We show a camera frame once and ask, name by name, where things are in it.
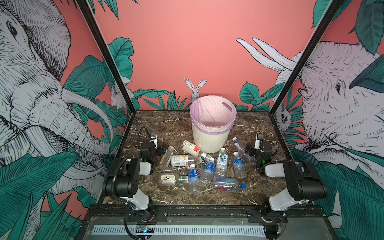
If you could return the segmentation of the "clear unlabelled plastic bottle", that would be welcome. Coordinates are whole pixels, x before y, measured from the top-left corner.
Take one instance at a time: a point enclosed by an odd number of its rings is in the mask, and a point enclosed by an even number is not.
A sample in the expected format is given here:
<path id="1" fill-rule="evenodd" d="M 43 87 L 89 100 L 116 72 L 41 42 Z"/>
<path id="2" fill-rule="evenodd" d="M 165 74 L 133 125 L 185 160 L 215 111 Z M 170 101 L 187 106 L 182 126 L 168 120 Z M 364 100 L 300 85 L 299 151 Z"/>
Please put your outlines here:
<path id="1" fill-rule="evenodd" d="M 160 169 L 166 169 L 170 165 L 171 158 L 172 158 L 172 156 L 174 155 L 175 152 L 176 152 L 175 148 L 173 146 L 169 146 L 167 148 L 167 150 L 166 150 L 165 155 L 160 160 L 160 162 L 158 164 L 158 167 Z"/>

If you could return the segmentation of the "purple label Ganten bottle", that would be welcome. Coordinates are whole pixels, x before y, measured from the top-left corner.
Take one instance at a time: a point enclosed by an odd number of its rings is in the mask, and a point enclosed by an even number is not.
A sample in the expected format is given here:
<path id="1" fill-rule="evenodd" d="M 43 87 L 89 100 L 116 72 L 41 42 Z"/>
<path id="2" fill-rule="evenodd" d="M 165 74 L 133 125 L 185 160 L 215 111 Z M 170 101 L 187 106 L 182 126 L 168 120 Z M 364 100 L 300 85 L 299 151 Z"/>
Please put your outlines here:
<path id="1" fill-rule="evenodd" d="M 244 161 L 251 163 L 255 161 L 255 158 L 246 153 L 246 145 L 237 137 L 233 138 L 235 147 L 238 150 L 239 155 L 243 158 Z"/>

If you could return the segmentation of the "Pocari Sweat blue label bottle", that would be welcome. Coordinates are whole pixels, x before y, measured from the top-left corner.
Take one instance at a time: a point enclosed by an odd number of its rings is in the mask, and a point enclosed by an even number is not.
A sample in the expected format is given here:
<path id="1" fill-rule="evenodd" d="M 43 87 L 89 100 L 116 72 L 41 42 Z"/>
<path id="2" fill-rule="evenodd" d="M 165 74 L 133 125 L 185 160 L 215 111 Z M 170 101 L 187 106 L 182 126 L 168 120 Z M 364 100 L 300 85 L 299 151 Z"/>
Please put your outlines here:
<path id="1" fill-rule="evenodd" d="M 244 180 L 247 178 L 245 163 L 238 152 L 233 152 L 233 155 L 233 166 L 235 175 L 239 180 Z"/>

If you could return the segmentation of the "blue cap bottle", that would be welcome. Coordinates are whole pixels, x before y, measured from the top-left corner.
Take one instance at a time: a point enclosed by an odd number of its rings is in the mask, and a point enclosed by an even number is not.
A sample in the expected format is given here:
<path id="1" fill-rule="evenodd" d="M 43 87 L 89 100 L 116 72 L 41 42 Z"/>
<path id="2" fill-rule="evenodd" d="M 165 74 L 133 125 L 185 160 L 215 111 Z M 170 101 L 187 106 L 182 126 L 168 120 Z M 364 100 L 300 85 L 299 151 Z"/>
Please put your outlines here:
<path id="1" fill-rule="evenodd" d="M 236 179 L 215 178 L 213 189 L 220 192 L 239 192 L 246 189 L 246 184 Z"/>

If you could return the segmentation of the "green white label bottle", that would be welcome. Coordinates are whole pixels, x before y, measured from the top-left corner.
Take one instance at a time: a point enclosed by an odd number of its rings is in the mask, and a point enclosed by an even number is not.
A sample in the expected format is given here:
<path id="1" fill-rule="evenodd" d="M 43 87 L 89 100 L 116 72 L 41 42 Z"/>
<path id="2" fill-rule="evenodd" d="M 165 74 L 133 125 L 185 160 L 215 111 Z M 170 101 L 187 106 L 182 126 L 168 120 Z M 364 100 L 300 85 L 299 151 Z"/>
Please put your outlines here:
<path id="1" fill-rule="evenodd" d="M 228 173 L 228 154 L 225 148 L 221 148 L 216 163 L 215 177 L 226 178 Z"/>

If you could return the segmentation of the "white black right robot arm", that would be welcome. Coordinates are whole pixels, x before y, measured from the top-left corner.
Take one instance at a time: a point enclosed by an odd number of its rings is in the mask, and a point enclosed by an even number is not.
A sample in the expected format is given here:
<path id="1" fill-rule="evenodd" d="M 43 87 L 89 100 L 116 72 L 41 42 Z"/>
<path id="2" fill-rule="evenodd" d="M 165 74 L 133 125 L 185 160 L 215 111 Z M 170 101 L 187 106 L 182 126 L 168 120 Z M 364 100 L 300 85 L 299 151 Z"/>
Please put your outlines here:
<path id="1" fill-rule="evenodd" d="M 255 169 L 261 176 L 286 181 L 286 187 L 266 198 L 261 206 L 260 215 L 266 223 L 280 220 L 280 215 L 291 207 L 324 199 L 328 195 L 326 185 L 311 162 L 272 161 L 276 152 L 273 153 L 272 147 L 261 140 L 253 146 L 247 144 L 245 153 L 255 158 Z"/>

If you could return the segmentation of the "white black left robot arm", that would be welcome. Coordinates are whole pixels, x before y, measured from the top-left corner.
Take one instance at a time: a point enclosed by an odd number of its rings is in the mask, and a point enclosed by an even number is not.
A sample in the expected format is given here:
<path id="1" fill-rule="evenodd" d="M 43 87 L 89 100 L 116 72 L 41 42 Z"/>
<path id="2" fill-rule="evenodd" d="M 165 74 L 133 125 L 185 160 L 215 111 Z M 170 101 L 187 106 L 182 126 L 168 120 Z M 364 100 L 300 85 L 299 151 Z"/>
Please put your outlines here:
<path id="1" fill-rule="evenodd" d="M 143 222 L 155 217 L 152 198 L 139 188 L 140 176 L 155 172 L 156 144 L 146 141 L 140 145 L 138 158 L 116 158 L 108 169 L 102 194 L 129 205 Z"/>

